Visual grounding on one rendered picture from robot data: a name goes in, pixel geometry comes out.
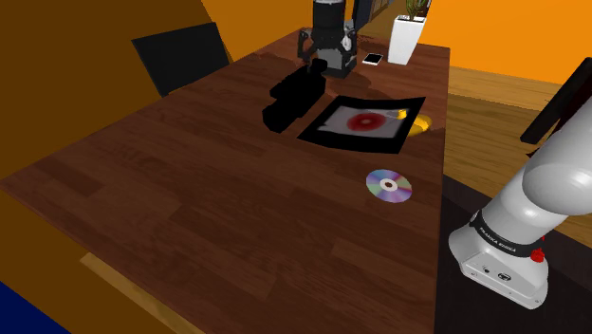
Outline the brown wooden table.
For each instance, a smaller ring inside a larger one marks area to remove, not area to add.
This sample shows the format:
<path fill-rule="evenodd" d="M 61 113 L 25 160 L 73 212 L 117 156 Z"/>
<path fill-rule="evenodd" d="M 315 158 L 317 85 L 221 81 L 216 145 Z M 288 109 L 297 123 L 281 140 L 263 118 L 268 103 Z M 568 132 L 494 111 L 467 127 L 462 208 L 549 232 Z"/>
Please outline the brown wooden table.
<path fill-rule="evenodd" d="M 287 36 L 0 180 L 206 334 L 434 334 L 450 51 L 357 65 L 283 133 L 262 110 L 300 60 Z M 423 97 L 396 155 L 300 133 L 338 95 Z M 412 196 L 372 195 L 375 170 Z"/>

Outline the iridescent compact disc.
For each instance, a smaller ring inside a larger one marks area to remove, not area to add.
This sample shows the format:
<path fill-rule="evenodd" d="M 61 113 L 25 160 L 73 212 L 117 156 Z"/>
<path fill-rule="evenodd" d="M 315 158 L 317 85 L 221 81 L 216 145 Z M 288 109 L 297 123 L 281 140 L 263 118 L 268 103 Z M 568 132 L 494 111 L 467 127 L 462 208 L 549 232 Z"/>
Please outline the iridescent compact disc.
<path fill-rule="evenodd" d="M 368 174 L 365 183 L 372 195 L 390 203 L 404 202 L 413 193 L 409 180 L 391 170 L 375 170 Z"/>

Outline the black chair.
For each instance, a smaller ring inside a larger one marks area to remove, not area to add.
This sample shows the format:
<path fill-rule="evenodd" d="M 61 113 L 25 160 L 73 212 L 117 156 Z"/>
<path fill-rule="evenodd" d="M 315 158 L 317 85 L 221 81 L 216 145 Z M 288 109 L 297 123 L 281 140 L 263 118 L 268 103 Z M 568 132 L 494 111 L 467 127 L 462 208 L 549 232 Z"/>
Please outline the black chair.
<path fill-rule="evenodd" d="M 161 97 L 230 63 L 215 22 L 132 40 Z"/>

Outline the black robot stand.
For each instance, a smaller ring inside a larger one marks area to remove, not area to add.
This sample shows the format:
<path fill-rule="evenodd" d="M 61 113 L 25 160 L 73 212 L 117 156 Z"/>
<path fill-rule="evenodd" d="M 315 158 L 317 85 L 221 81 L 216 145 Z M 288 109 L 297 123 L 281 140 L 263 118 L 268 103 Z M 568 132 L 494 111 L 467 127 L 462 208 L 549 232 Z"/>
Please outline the black robot stand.
<path fill-rule="evenodd" d="M 449 235 L 490 198 L 448 176 L 442 186 L 435 334 L 592 334 L 591 248 L 548 233 L 548 294 L 541 306 L 528 310 L 462 274 Z"/>

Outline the black blocky device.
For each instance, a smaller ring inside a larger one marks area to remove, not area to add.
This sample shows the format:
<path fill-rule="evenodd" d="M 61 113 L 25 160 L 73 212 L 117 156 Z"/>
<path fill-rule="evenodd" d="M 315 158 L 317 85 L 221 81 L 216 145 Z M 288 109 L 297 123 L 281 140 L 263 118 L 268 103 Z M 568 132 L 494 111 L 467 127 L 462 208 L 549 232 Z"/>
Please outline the black blocky device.
<path fill-rule="evenodd" d="M 315 58 L 273 86 L 269 95 L 275 102 L 262 110 L 263 123 L 272 132 L 282 133 L 319 100 L 325 92 L 322 73 L 327 61 Z"/>

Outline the black-bordered picture with red disc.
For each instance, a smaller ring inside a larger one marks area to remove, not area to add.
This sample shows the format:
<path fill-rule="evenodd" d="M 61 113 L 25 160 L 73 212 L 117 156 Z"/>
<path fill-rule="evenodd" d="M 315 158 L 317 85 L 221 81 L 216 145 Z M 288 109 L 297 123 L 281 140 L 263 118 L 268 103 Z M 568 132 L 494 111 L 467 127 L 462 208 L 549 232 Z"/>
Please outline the black-bordered picture with red disc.
<path fill-rule="evenodd" d="M 365 100 L 339 96 L 298 138 L 328 148 L 397 154 L 424 102 L 423 97 Z"/>

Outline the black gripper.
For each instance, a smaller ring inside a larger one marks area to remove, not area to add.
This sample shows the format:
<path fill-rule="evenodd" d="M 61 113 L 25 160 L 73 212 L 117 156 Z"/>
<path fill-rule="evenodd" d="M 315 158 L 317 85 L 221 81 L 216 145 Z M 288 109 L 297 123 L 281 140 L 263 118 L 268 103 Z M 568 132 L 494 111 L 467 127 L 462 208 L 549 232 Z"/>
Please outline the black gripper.
<path fill-rule="evenodd" d="M 357 35 L 353 27 L 344 25 L 344 1 L 314 1 L 313 28 L 301 29 L 298 36 L 297 56 L 309 62 L 318 47 L 337 47 L 356 53 Z M 305 42 L 311 45 L 305 48 Z"/>

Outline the white planter with green plant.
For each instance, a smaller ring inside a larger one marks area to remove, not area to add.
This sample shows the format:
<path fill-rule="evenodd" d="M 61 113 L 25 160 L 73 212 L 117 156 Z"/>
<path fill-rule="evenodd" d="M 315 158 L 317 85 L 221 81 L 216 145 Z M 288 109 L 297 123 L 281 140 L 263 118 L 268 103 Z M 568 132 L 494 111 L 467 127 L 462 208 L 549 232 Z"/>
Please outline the white planter with green plant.
<path fill-rule="evenodd" d="M 398 15 L 393 22 L 387 62 L 407 65 L 425 26 L 432 0 L 405 0 L 406 14 Z"/>

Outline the yellow round dish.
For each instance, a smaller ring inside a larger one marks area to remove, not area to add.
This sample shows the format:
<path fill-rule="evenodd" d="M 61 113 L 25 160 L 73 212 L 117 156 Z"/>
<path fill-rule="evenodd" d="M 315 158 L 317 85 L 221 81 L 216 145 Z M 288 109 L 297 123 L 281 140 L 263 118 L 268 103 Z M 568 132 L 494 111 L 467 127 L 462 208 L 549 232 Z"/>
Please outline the yellow round dish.
<path fill-rule="evenodd" d="M 418 114 L 414 119 L 413 125 L 409 130 L 408 137 L 414 137 L 428 131 L 433 124 L 433 120 L 424 114 Z"/>

